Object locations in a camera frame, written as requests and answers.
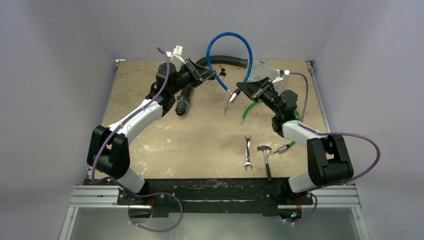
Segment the black key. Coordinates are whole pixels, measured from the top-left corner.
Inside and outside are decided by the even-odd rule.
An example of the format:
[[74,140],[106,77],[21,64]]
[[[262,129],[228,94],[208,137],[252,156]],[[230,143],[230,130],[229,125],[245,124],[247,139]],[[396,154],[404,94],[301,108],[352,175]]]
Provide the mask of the black key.
[[219,66],[219,67],[220,67],[220,73],[218,74],[218,76],[225,77],[227,75],[226,69],[224,67],[221,67],[221,66]]

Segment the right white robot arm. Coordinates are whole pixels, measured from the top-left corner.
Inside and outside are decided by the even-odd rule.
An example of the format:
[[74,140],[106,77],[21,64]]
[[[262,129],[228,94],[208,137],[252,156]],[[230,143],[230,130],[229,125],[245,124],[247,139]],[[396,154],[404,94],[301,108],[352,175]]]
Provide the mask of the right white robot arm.
[[330,135],[309,128],[296,116],[298,95],[292,90],[278,93],[269,77],[236,86],[250,100],[262,101],[275,116],[272,128],[279,136],[296,142],[307,151],[307,170],[288,179],[280,196],[288,204],[300,198],[301,192],[353,177],[354,169],[342,135]]

